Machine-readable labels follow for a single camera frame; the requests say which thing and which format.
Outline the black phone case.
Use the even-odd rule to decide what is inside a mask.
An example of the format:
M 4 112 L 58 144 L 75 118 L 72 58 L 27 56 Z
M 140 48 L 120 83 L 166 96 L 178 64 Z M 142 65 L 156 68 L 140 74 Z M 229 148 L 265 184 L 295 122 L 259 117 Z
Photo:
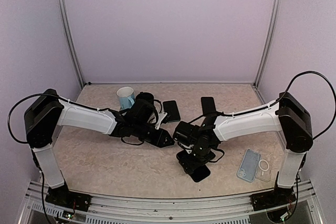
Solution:
M 192 154 L 189 154 L 187 151 L 180 151 L 179 153 L 177 153 L 176 158 L 180 165 L 181 165 L 181 158 L 187 155 L 193 156 Z

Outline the light blue phone case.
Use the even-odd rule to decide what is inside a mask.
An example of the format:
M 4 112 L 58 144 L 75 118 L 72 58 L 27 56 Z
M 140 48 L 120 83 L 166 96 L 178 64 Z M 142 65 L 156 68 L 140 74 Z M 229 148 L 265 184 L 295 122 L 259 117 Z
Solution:
M 247 149 L 237 171 L 237 177 L 252 183 L 255 180 L 260 158 L 260 153 Z

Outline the clear magsafe phone case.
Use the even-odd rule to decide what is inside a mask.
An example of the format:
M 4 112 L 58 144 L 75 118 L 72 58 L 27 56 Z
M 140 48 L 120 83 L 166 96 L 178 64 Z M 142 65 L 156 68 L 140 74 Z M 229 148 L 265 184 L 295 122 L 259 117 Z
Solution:
M 261 153 L 257 165 L 256 179 L 262 182 L 270 182 L 272 171 L 272 155 L 270 153 Z

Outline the black phone pink edge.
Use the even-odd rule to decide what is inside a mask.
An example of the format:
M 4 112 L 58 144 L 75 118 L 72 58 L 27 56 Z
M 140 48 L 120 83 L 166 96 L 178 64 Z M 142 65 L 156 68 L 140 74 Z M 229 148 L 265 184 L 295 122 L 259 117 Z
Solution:
M 211 174 L 211 171 L 207 168 L 207 166 L 201 166 L 197 168 L 190 177 L 192 180 L 196 183 L 199 183 L 200 181 L 204 180 L 206 177 L 208 177 Z

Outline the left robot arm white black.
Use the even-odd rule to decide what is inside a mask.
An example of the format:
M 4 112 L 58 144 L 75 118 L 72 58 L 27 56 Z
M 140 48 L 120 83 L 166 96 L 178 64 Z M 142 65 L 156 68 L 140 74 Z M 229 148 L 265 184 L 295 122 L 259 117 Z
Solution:
M 134 136 L 163 148 L 174 145 L 169 132 L 161 128 L 166 112 L 159 112 L 154 99 L 136 97 L 129 109 L 115 111 L 110 108 L 92 108 L 60 97 L 56 90 L 47 89 L 26 110 L 24 123 L 26 140 L 37 161 L 53 197 L 66 206 L 73 201 L 65 179 L 56 161 L 52 137 L 57 126 L 71 126 L 100 132 L 104 135 L 125 138 Z

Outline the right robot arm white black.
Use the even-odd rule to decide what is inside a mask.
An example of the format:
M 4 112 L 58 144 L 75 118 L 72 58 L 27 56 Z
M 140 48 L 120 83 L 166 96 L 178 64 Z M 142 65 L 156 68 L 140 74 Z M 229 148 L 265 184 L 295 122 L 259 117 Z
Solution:
M 313 145 L 309 112 L 288 92 L 277 100 L 251 110 L 224 114 L 218 112 L 212 97 L 201 98 L 204 121 L 200 126 L 181 121 L 173 138 L 184 149 L 176 158 L 193 181 L 200 182 L 210 175 L 207 163 L 213 162 L 214 152 L 223 141 L 261 132 L 283 132 L 285 154 L 276 180 L 276 188 L 269 192 L 273 205 L 281 204 L 289 196 L 303 159 Z

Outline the dark green ceramic mug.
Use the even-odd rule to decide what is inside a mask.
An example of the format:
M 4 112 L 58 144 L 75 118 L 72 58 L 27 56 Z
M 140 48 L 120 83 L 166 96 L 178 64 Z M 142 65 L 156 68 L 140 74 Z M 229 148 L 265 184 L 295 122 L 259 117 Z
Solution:
M 149 92 L 140 92 L 136 97 L 136 100 L 146 100 L 147 102 L 154 104 L 154 95 Z

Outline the light blue ceramic mug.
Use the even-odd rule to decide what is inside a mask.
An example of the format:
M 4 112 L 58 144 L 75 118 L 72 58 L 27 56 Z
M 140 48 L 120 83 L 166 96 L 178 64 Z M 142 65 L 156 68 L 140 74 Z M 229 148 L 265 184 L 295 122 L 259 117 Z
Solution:
M 117 91 L 121 110 L 130 109 L 135 103 L 134 90 L 131 87 L 122 87 Z

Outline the front aluminium rail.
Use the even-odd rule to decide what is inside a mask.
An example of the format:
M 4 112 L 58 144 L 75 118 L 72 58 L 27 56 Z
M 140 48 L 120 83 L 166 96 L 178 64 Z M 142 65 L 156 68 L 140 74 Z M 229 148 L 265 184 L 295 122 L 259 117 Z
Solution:
M 255 210 L 251 194 L 195 199 L 145 199 L 94 194 L 87 211 L 41 202 L 40 185 L 31 184 L 15 223 L 325 223 L 310 183 L 299 183 L 299 200 Z

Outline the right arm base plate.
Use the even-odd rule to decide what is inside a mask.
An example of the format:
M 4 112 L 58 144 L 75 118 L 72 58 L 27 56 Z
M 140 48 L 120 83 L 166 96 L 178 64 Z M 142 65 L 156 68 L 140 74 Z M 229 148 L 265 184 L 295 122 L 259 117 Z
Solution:
M 283 194 L 267 191 L 251 195 L 251 203 L 254 211 L 274 208 L 295 201 L 296 196 L 294 193 Z

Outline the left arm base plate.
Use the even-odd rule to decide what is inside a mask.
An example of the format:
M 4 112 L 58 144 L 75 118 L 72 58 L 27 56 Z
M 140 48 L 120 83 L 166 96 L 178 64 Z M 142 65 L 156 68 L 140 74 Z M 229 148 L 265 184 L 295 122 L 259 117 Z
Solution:
M 91 196 L 88 194 L 69 191 L 66 193 L 47 193 L 45 200 L 56 206 L 69 208 L 75 211 L 88 212 Z

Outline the left aluminium frame post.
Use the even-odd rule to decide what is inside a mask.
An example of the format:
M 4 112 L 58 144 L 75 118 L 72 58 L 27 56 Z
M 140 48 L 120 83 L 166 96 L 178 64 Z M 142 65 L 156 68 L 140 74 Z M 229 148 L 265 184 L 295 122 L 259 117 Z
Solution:
M 61 17 L 61 22 L 62 22 L 62 26 L 63 26 L 63 30 L 65 33 L 65 38 L 66 38 L 66 43 L 69 49 L 69 53 L 70 53 L 70 59 L 75 71 L 75 75 L 76 78 L 78 80 L 79 86 L 82 89 L 85 86 L 85 80 L 83 77 L 83 73 L 81 70 L 81 66 L 79 63 L 79 59 L 77 57 L 77 52 L 75 49 L 75 44 L 74 44 L 74 40 L 71 34 L 71 29 L 70 29 L 70 23 L 69 23 L 69 19 L 68 19 L 68 15 L 67 15 L 67 9 L 66 9 L 66 2 L 65 0 L 58 0 L 58 6 L 59 6 L 59 10 L 60 10 L 60 17 Z

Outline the aluminium frame post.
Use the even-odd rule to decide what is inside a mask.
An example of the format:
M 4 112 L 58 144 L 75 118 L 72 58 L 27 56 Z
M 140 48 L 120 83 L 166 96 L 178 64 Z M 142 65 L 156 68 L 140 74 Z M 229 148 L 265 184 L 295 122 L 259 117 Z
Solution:
M 281 3 L 281 0 L 273 0 L 273 3 L 272 3 L 272 9 L 271 9 L 270 21 L 269 21 L 269 25 L 267 29 L 267 34 L 266 34 L 266 40 L 264 43 L 260 64 L 259 64 L 257 74 L 255 77 L 255 81 L 254 81 L 255 89 L 259 89 L 261 81 L 262 81 L 262 77 L 266 69 L 267 60 L 270 54 L 270 49 L 271 49 L 274 33 L 276 30 L 280 3 Z
M 66 43 L 69 49 L 69 53 L 70 53 L 70 59 L 75 71 L 75 75 L 76 78 L 78 80 L 79 86 L 82 89 L 85 86 L 85 80 L 83 77 L 83 73 L 81 70 L 81 66 L 79 63 L 79 59 L 77 57 L 77 52 L 75 49 L 75 44 L 74 44 L 74 40 L 71 34 L 71 29 L 70 29 L 70 23 L 69 23 L 69 19 L 68 19 L 68 15 L 67 15 L 67 9 L 66 9 L 66 2 L 65 0 L 58 0 L 58 6 L 59 6 L 59 10 L 60 10 L 60 17 L 61 17 L 61 22 L 62 22 L 62 26 L 63 26 L 63 30 L 65 33 L 65 38 L 66 38 Z

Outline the right aluminium frame post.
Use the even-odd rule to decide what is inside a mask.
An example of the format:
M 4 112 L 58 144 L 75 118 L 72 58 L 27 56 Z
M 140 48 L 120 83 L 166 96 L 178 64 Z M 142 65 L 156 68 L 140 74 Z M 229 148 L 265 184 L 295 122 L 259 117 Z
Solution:
M 267 60 L 270 54 L 270 49 L 271 49 L 274 33 L 276 30 L 280 3 L 281 3 L 281 0 L 273 0 L 273 3 L 272 3 L 272 9 L 271 9 L 270 21 L 269 21 L 269 25 L 267 29 L 267 34 L 266 34 L 266 40 L 264 43 L 260 64 L 259 64 L 257 74 L 255 77 L 255 81 L 254 81 L 255 89 L 259 89 L 261 81 L 262 81 L 262 77 L 266 69 Z

